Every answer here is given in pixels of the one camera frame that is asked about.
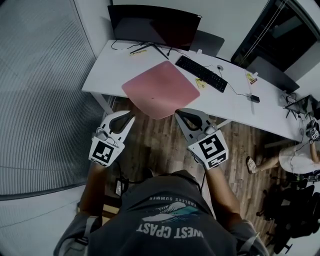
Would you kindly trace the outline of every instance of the sandal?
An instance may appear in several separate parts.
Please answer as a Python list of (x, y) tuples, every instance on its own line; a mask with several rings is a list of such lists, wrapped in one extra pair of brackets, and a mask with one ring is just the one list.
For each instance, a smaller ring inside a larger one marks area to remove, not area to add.
[(248, 156), (246, 158), (245, 162), (246, 162), (246, 167), (248, 169), (248, 172), (250, 174), (255, 174), (257, 172), (256, 171), (257, 165), (256, 165), (255, 161), (250, 156)]

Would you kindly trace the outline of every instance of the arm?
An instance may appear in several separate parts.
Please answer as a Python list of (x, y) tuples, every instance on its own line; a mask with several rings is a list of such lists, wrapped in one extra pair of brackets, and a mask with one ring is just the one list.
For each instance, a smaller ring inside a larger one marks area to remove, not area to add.
[(242, 220), (240, 203), (220, 167), (207, 170), (205, 176), (216, 220), (228, 230), (233, 224)]
[(319, 156), (317, 154), (317, 149), (315, 143), (310, 144), (310, 153), (311, 153), (311, 159), (315, 164), (319, 164)]
[(80, 200), (80, 212), (101, 216), (104, 207), (106, 168), (94, 164), (89, 171), (87, 183)]

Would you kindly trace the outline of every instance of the gray t-shirt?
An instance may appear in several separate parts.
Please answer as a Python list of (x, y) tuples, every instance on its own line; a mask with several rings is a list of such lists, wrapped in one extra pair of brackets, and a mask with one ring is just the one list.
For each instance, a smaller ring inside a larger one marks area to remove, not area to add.
[[(88, 228), (88, 218), (84, 213), (74, 218), (54, 255), (268, 255), (250, 222), (225, 230), (198, 187), (179, 176), (136, 185), (122, 196), (119, 213), (102, 227), (95, 221)], [(72, 245), (74, 238), (80, 246)]]

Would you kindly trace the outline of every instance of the monitor stand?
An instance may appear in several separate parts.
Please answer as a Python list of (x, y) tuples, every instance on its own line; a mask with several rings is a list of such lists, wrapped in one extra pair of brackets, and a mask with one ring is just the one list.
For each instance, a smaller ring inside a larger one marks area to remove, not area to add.
[(145, 46), (143, 46), (143, 47), (141, 47), (139, 49), (136, 49), (136, 50), (130, 52), (130, 54), (133, 54), (135, 52), (138, 52), (138, 51), (140, 51), (140, 50), (142, 50), (144, 48), (150, 47), (150, 46), (154, 47), (159, 53), (161, 53), (166, 59), (169, 60), (169, 58), (154, 43), (149, 43), (149, 44), (147, 44), (147, 45), (145, 45)]

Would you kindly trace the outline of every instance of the person's leg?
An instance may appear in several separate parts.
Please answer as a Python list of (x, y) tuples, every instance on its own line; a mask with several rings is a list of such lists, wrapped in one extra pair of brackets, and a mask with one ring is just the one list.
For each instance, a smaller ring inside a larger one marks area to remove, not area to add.
[(251, 174), (255, 174), (256, 172), (264, 171), (266, 169), (276, 167), (278, 166), (278, 164), (279, 164), (279, 154), (266, 159), (260, 165), (256, 165), (255, 161), (250, 156), (246, 158), (246, 167), (248, 168), (248, 171)]

